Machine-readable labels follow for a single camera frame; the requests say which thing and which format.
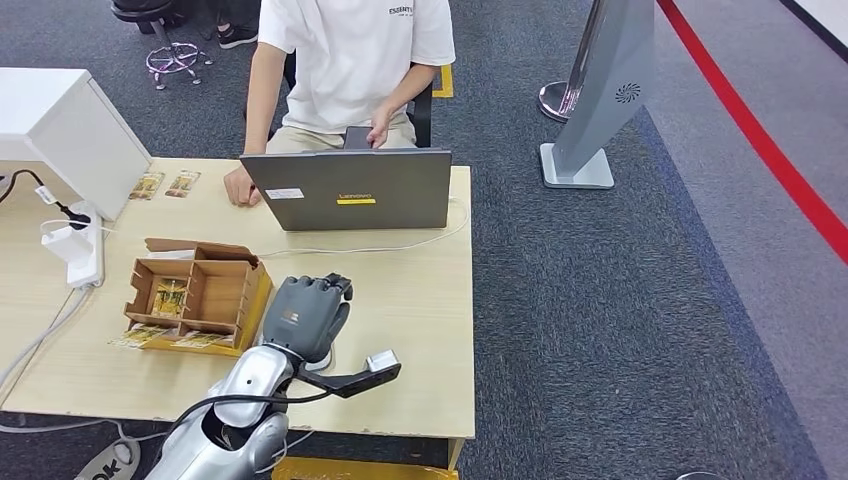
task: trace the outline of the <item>robotic arm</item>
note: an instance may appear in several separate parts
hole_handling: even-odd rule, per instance
[[[263,321],[259,346],[239,358],[227,378],[174,422],[162,457],[147,480],[242,480],[267,467],[288,432],[288,403],[329,395],[348,398],[397,378],[391,350],[372,355],[354,375],[324,377],[303,368],[327,356],[347,321],[353,299],[350,280],[288,277]],[[287,399],[292,379],[325,391]]]

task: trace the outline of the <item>red line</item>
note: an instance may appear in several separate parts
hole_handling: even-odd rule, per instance
[[[763,128],[757,117],[751,112],[742,97],[736,92],[727,77],[722,73],[715,60],[710,56],[695,31],[680,13],[673,0],[657,0],[677,36],[686,46],[689,55],[701,70],[704,78],[712,86],[724,108],[733,117],[736,125],[759,154],[763,163],[771,170],[777,181],[810,223],[819,231],[834,252],[848,264],[848,228],[819,197],[813,187],[795,169],[792,162],[780,150],[780,147]]]

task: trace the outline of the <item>laptop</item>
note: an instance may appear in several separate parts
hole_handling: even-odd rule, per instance
[[[284,230],[445,228],[451,152],[437,148],[243,155]]]

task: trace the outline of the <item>person's arm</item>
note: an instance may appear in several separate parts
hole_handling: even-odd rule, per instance
[[[279,48],[262,42],[256,46],[247,92],[245,154],[265,153],[268,131],[280,97],[285,61],[286,52]]]
[[[406,72],[400,85],[383,101],[380,108],[388,114],[400,110],[407,103],[411,102],[413,98],[418,96],[419,93],[423,92],[427,88],[427,85],[433,83],[433,79],[436,78],[436,73],[439,70],[440,67],[414,64]]]
[[[404,75],[392,93],[377,107],[371,117],[371,131],[366,139],[372,148],[380,148],[389,137],[389,123],[392,115],[412,101],[427,85],[433,83],[440,67],[414,64]]]

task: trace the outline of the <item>person's shoe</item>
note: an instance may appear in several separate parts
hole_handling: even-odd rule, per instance
[[[257,37],[259,37],[257,30],[230,25],[230,28],[218,32],[218,44],[226,50],[246,43],[253,43]]]

